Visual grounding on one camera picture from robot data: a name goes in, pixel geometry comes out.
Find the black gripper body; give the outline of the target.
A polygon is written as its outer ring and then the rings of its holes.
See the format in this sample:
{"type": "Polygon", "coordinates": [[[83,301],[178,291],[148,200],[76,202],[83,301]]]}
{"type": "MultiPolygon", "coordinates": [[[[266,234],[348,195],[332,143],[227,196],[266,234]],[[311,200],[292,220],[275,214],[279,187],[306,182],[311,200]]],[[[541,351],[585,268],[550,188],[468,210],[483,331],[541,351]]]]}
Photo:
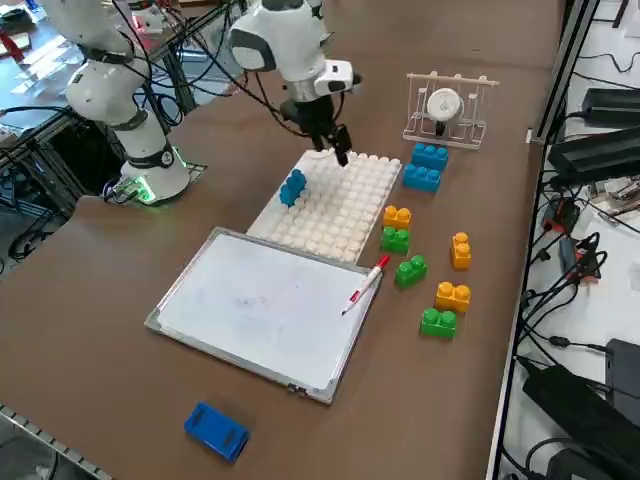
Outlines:
{"type": "Polygon", "coordinates": [[[279,107],[283,119],[295,123],[302,133],[310,136],[328,135],[335,128],[334,105],[330,97],[313,101],[284,101],[279,107]]]}

